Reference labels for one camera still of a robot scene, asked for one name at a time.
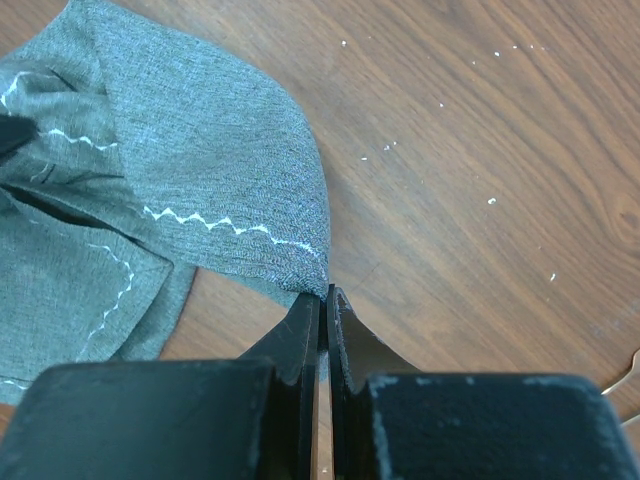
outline gray cloth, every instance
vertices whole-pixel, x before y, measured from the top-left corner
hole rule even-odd
[[[0,402],[46,367],[156,357],[196,266],[290,304],[326,295],[329,207],[309,126],[197,38],[74,0],[0,61]]]

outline wooden table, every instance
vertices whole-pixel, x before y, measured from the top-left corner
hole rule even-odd
[[[0,53],[64,3],[0,0]],[[640,5],[121,3],[222,45],[302,105],[329,186],[331,279],[407,359],[602,385],[628,367],[640,347]],[[200,272],[165,357],[234,356],[283,314],[235,289]],[[640,378],[612,400],[622,415],[640,408]],[[628,433],[640,448],[640,425]]]

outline white zigzag stitching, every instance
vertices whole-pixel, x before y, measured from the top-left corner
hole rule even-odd
[[[53,130],[49,130],[48,132],[42,132],[39,135],[41,137],[58,135],[60,137],[63,137],[69,143],[78,143],[78,142],[86,143],[87,145],[91,146],[91,148],[95,148],[96,150],[100,150],[101,152],[104,152],[107,148],[113,148],[118,146],[116,142],[110,143],[109,145],[96,145],[86,135],[82,135],[81,137],[78,137],[78,138],[73,138],[58,128],[54,128]]]
[[[89,336],[87,337],[87,340],[85,341],[85,344],[82,347],[82,350],[80,350],[80,353],[76,357],[76,362],[80,361],[80,357],[82,357],[84,352],[86,352],[87,348],[89,347],[89,342],[91,341],[91,338],[96,333],[98,333],[99,331],[105,329],[105,327],[107,326],[107,317],[112,312],[115,312],[116,310],[118,310],[118,308],[120,308],[120,299],[122,298],[122,296],[126,292],[130,292],[131,291],[131,288],[132,288],[132,285],[133,285],[133,277],[135,277],[135,274],[131,270],[131,266],[129,265],[129,262],[126,262],[124,260],[120,260],[118,257],[116,257],[114,255],[113,251],[108,246],[106,246],[106,245],[94,245],[93,243],[88,243],[87,245],[89,245],[91,248],[98,248],[98,249],[105,250],[109,255],[111,255],[111,258],[113,259],[114,262],[121,263],[122,265],[124,265],[124,267],[127,269],[128,284],[123,290],[120,290],[118,292],[118,298],[116,299],[115,305],[113,307],[111,307],[110,309],[105,310],[104,312],[102,312],[102,323],[97,328],[94,328],[93,330],[91,330],[91,332],[89,332]]]
[[[28,387],[23,387],[22,385],[18,385],[13,380],[3,380],[2,383],[6,385],[13,385],[14,387],[19,388],[20,390],[26,390],[28,388]]]
[[[45,78],[58,78],[55,75],[47,75],[45,73],[27,72],[27,71],[18,72],[17,75],[13,78],[11,85],[9,85],[9,88],[7,88],[2,93],[2,95],[0,95],[0,103],[2,103],[4,108],[7,109],[7,112],[9,113],[9,115],[11,115],[11,110],[9,110],[9,107],[7,106],[7,97],[18,89],[18,80],[20,79],[20,77],[24,77],[25,75],[40,75]]]
[[[209,231],[211,231],[212,229],[214,229],[216,227],[219,227],[219,226],[222,226],[222,225],[227,225],[227,226],[231,227],[231,229],[233,230],[233,232],[236,235],[242,235],[243,233],[247,233],[247,232],[262,232],[262,233],[264,233],[265,235],[267,235],[269,237],[269,239],[273,242],[274,245],[292,245],[294,247],[298,247],[298,248],[304,250],[305,252],[310,253],[315,258],[320,258],[321,257],[320,252],[318,252],[316,249],[314,249],[308,243],[295,242],[295,241],[291,241],[291,240],[282,240],[280,238],[273,237],[271,235],[271,232],[269,232],[269,229],[267,227],[265,227],[264,225],[256,225],[254,227],[249,227],[249,228],[237,228],[233,224],[233,222],[231,221],[231,219],[229,217],[224,217],[224,218],[218,220],[217,222],[207,223],[207,221],[204,218],[202,218],[200,216],[200,214],[197,213],[197,212],[196,213],[192,213],[188,217],[180,217],[179,215],[176,215],[176,213],[174,213],[174,211],[171,210],[170,208],[165,208],[162,211],[162,213],[153,213],[153,211],[149,207],[144,207],[144,212],[151,214],[151,216],[155,220],[158,220],[160,217],[163,217],[165,215],[168,215],[168,216],[171,216],[171,217],[175,218],[178,223],[182,223],[182,224],[184,224],[185,222],[188,222],[189,220],[197,220],[198,222],[203,223],[204,226],[207,227],[207,229]]]

